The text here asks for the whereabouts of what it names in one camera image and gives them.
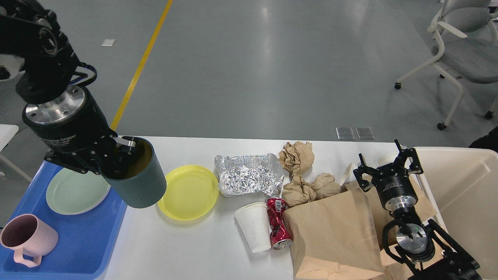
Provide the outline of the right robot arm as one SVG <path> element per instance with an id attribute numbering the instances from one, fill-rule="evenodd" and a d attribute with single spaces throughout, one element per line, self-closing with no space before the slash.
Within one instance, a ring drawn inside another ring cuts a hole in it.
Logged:
<path id="1" fill-rule="evenodd" d="M 353 170 L 363 192 L 375 188 L 383 209 L 393 218 L 382 229 L 381 244 L 389 257 L 405 264 L 412 280 L 480 280 L 479 263 L 433 219 L 424 225 L 416 212 L 418 196 L 409 180 L 422 174 L 416 149 L 400 145 L 391 163 L 368 166 L 362 154 Z"/>

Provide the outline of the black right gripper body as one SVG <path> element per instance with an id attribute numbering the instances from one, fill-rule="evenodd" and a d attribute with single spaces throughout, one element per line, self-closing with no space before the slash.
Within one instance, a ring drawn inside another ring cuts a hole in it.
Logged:
<path id="1" fill-rule="evenodd" d="M 386 164 L 378 166 L 380 175 L 372 178 L 381 205 L 393 212 L 400 208 L 413 207 L 418 196 L 409 180 L 409 171 L 403 166 Z"/>

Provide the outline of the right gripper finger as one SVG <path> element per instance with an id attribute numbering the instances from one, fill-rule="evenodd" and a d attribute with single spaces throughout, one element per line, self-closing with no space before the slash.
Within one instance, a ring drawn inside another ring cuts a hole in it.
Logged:
<path id="1" fill-rule="evenodd" d="M 394 142 L 399 151 L 394 160 L 394 172 L 403 175 L 423 174 L 424 171 L 416 149 L 403 147 L 397 139 Z"/>
<path id="2" fill-rule="evenodd" d="M 363 179 L 364 174 L 368 174 L 370 177 L 374 177 L 376 175 L 376 169 L 368 166 L 362 154 L 359 154 L 360 165 L 353 170 L 354 177 L 359 185 L 359 187 L 363 190 L 363 192 L 368 192 L 374 185 L 371 181 Z"/>

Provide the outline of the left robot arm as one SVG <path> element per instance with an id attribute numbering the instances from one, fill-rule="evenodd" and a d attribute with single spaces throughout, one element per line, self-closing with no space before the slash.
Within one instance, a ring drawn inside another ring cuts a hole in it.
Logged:
<path id="1" fill-rule="evenodd" d="M 138 140 L 120 138 L 87 89 L 96 69 L 81 62 L 55 12 L 35 0 L 1 1 L 1 53 L 24 60 L 16 85 L 23 122 L 49 147 L 44 159 L 67 169 L 119 178 Z"/>

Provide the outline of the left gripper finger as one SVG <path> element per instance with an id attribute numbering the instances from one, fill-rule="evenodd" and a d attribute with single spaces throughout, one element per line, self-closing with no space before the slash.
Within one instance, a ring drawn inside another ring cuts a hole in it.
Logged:
<path id="1" fill-rule="evenodd" d="M 114 141 L 111 150 L 111 162 L 114 164 L 131 164 L 136 160 L 137 140 L 134 137 L 111 136 Z"/>

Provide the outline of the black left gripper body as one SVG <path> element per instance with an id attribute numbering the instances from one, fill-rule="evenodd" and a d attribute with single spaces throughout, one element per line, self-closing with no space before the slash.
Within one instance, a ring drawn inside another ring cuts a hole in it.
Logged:
<path id="1" fill-rule="evenodd" d="M 117 134 L 86 87 L 69 86 L 55 100 L 27 104 L 23 121 L 49 147 L 45 160 L 78 173 L 113 165 Z"/>

